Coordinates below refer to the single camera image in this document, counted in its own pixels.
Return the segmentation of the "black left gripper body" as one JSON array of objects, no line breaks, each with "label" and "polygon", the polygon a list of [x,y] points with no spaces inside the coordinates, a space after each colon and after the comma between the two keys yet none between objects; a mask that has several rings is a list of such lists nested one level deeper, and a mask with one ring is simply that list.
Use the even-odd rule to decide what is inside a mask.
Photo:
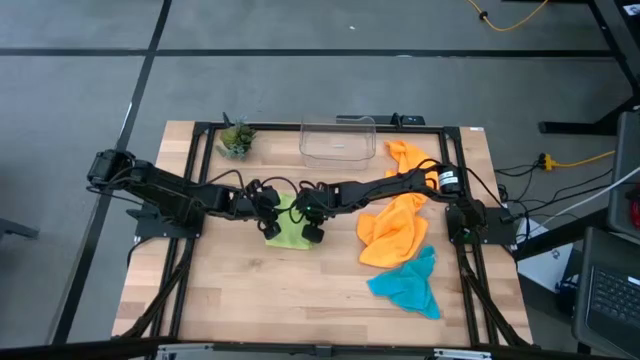
[{"label": "black left gripper body", "polygon": [[234,215],[241,219],[276,220],[279,204],[279,194],[273,187],[247,186],[235,202]]}]

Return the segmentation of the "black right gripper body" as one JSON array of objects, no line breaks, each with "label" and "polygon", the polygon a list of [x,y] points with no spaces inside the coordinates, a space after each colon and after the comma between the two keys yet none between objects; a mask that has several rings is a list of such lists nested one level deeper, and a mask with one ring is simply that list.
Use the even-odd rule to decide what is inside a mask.
[{"label": "black right gripper body", "polygon": [[341,195],[337,185],[326,185],[320,188],[302,188],[299,192],[295,209],[310,223],[323,223],[330,217],[340,214]]}]

